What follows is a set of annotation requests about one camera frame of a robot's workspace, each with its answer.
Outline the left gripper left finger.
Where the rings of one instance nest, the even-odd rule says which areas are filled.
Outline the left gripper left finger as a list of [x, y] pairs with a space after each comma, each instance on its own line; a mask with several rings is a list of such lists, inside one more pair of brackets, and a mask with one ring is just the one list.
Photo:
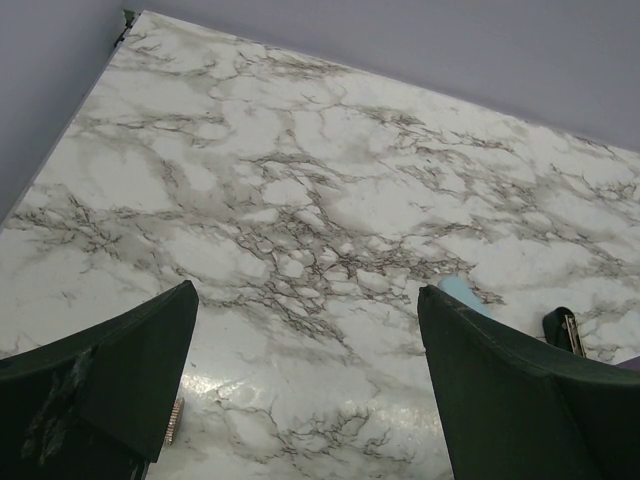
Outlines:
[[184, 281], [1, 362], [4, 479], [143, 479], [157, 462], [198, 311]]

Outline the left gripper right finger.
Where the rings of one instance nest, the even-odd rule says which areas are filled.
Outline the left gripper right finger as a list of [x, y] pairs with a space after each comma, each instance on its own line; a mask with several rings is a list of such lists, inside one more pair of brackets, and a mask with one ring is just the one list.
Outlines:
[[417, 313], [455, 478], [638, 478], [638, 372], [548, 345], [433, 285]]

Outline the black stapler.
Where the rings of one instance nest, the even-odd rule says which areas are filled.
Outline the black stapler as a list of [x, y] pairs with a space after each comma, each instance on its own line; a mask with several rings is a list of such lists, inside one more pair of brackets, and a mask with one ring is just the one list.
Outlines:
[[549, 345], [578, 355], [586, 356], [578, 332], [575, 314], [567, 307], [558, 307], [542, 319], [543, 333]]

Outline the light blue stapler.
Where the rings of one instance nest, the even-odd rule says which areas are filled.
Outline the light blue stapler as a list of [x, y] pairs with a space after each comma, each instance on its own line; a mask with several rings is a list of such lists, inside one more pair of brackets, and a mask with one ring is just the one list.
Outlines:
[[472, 310], [487, 318], [493, 318], [489, 309], [471, 290], [467, 282], [459, 276], [447, 276], [440, 280], [437, 287]]

